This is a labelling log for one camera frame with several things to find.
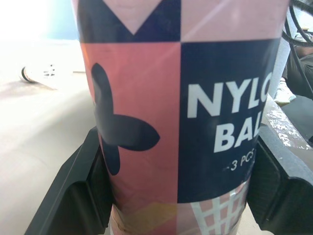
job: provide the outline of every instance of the cylindrical package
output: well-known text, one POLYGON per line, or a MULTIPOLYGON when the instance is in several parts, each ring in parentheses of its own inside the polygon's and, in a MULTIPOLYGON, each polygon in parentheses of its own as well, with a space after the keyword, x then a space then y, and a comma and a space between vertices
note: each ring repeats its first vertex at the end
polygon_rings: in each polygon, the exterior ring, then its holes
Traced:
POLYGON ((288 0, 74 0, 114 235, 234 235, 288 0))

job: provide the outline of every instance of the table surface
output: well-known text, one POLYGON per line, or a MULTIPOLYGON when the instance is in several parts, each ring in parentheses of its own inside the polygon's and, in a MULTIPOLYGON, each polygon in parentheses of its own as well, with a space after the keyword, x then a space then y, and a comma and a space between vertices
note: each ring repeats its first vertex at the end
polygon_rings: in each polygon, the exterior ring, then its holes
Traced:
MULTIPOLYGON (((95 126, 84 74, 51 90, 0 74, 0 234, 23 235, 61 165, 95 126)), ((247 207, 238 235, 260 231, 247 207)))

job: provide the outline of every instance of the blue wall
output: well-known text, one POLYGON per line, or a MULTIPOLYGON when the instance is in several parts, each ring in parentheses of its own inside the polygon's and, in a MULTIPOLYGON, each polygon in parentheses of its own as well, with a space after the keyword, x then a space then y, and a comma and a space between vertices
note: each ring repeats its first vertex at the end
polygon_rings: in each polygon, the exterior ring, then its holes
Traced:
POLYGON ((49 31, 46 37, 51 39, 78 39, 71 0, 49 1, 51 13, 48 18, 49 31))

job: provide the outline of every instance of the black cable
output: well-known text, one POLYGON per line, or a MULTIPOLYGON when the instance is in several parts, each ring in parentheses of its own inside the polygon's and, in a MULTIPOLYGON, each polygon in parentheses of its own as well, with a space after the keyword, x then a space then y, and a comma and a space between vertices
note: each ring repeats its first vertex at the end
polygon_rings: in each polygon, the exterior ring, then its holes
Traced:
MULTIPOLYGON (((290 28, 289 28, 289 24, 288 24, 288 20, 287 20, 287 19, 286 19, 286 21, 285 21, 285 29, 286 29, 286 34, 287 34, 288 36, 290 36, 290 35, 291 35, 291 32, 290 32, 290 28)), ((310 85, 310 83, 309 83, 309 81, 308 81, 308 79, 307 79, 307 77, 306 77, 306 75, 305 75, 303 69, 301 68, 300 60, 299 60, 299 58, 298 58, 298 56, 297 56, 297 53, 296 53, 296 51, 295 51, 295 49, 294 49, 294 46, 293 46, 292 44, 290 44, 290 50, 291 50, 292 56, 294 57, 294 61, 295 61, 296 66, 298 67, 298 70, 299 70, 300 75, 302 76, 303 80, 307 83, 308 90, 310 91, 311 96, 312 96, 311 99, 313 99, 313 90, 312 90, 312 87, 311 87, 311 85, 310 85)))
POLYGON ((291 4, 299 8, 301 11, 307 12, 311 16, 313 16, 313 7, 306 5, 304 2, 299 1, 299 0, 291 0, 291 4))
POLYGON ((300 46, 300 47, 313 47, 313 42, 312 41, 308 41, 308 37, 304 37, 302 35, 302 28, 300 27, 298 20, 295 16, 294 13, 294 9, 293 6, 298 7, 300 10, 307 12, 308 14, 313 16, 313 7, 306 5, 305 3, 299 1, 299 0, 291 0, 290 2, 290 14, 292 17, 292 20, 294 21, 294 24, 296 25, 298 31, 300 32, 301 36, 307 41, 307 42, 300 42, 298 40, 293 39, 290 35, 286 34, 285 32, 283 32, 283 39, 285 39, 287 42, 289 42, 290 44, 296 45, 296 46, 300 46))
POLYGON ((311 43, 312 41, 310 40, 310 38, 308 38, 308 36, 305 34, 303 29, 299 25, 299 22, 297 20, 297 17, 295 15, 294 8, 292 5, 289 7, 289 11, 290 11, 291 18, 292 18, 296 28, 298 29, 299 33, 301 34, 301 36, 305 39, 305 41, 307 41, 308 43, 311 43))

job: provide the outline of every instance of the black holder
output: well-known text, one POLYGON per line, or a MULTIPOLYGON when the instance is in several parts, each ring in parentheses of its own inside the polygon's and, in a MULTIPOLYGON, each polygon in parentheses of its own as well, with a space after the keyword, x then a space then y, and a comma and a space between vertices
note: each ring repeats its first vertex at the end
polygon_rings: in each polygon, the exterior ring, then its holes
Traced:
MULTIPOLYGON (((265 125, 260 128, 247 200, 262 230, 313 234, 313 172, 265 125)), ((61 167, 25 235, 103 234, 113 203, 93 128, 61 167)))

